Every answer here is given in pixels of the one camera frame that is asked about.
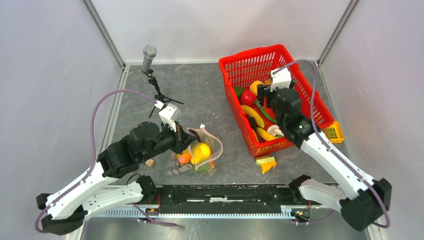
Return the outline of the red plastic shopping basket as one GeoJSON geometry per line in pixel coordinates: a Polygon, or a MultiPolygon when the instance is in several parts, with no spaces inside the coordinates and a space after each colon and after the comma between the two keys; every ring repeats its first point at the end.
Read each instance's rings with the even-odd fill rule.
{"type": "Polygon", "coordinates": [[[225,95],[253,158],[300,147],[334,118],[282,44],[218,61],[225,95]]]}

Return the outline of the clear zip top bag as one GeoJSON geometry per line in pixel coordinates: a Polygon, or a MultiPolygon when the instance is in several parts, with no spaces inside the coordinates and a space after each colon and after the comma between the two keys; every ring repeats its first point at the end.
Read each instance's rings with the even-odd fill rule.
{"type": "Polygon", "coordinates": [[[220,139],[206,130],[206,126],[188,127],[187,133],[194,141],[181,154],[172,152],[166,165],[166,174],[175,176],[182,173],[206,173],[216,167],[224,146],[220,139]]]}

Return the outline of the green toy bean pod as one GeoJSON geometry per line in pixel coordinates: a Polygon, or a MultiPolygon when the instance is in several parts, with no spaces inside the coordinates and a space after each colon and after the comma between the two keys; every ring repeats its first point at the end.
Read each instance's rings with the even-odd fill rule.
{"type": "Polygon", "coordinates": [[[205,163],[205,164],[199,166],[198,168],[196,168],[195,165],[190,164],[190,163],[187,164],[187,166],[189,168],[188,169],[189,172],[206,173],[206,172],[209,172],[209,171],[211,171],[215,168],[216,161],[211,161],[211,162],[205,163]]]}

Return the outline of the yellow toy cheese wedge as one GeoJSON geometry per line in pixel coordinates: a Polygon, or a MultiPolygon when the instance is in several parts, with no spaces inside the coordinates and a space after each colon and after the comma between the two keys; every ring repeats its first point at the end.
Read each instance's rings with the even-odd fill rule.
{"type": "Polygon", "coordinates": [[[273,156],[266,155],[255,159],[256,165],[260,166],[262,174],[277,166],[277,162],[273,156]]]}

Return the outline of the microphone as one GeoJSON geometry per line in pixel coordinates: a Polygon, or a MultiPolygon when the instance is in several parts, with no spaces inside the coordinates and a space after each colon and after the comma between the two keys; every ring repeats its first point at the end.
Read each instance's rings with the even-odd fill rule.
{"type": "Polygon", "coordinates": [[[157,55],[157,48],[154,45],[148,44],[144,47],[142,53],[143,53],[143,61],[141,65],[141,70],[148,77],[148,83],[154,86],[156,90],[154,99],[164,104],[175,102],[175,103],[183,105],[184,104],[183,102],[169,98],[161,92],[158,81],[156,77],[154,76],[154,70],[151,68],[153,59],[157,55]]]}

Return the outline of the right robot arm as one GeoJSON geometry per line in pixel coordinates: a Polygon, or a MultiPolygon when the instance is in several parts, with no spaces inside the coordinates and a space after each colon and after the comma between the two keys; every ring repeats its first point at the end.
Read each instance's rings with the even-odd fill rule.
{"type": "Polygon", "coordinates": [[[302,114],[302,101],[296,90],[260,84],[257,97],[261,105],[273,110],[283,136],[319,163],[338,185],[330,186],[302,175],[288,191],[293,203],[308,200],[324,205],[340,213],[357,231],[369,225],[390,227],[392,185],[385,178],[376,180],[341,153],[315,121],[302,114]]]}

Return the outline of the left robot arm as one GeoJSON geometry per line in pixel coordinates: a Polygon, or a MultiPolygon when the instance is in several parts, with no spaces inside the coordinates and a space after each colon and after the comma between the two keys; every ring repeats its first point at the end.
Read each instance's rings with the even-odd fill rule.
{"type": "Polygon", "coordinates": [[[150,176],[102,194],[98,190],[139,169],[140,165],[168,150],[176,154],[187,149],[196,137],[186,133],[179,123],[176,130],[168,124],[145,121],[120,141],[112,143],[95,157],[81,176],[57,193],[36,197],[42,211],[35,222],[39,233],[58,236],[79,229],[91,217],[125,204],[153,203],[158,190],[150,176]]]}

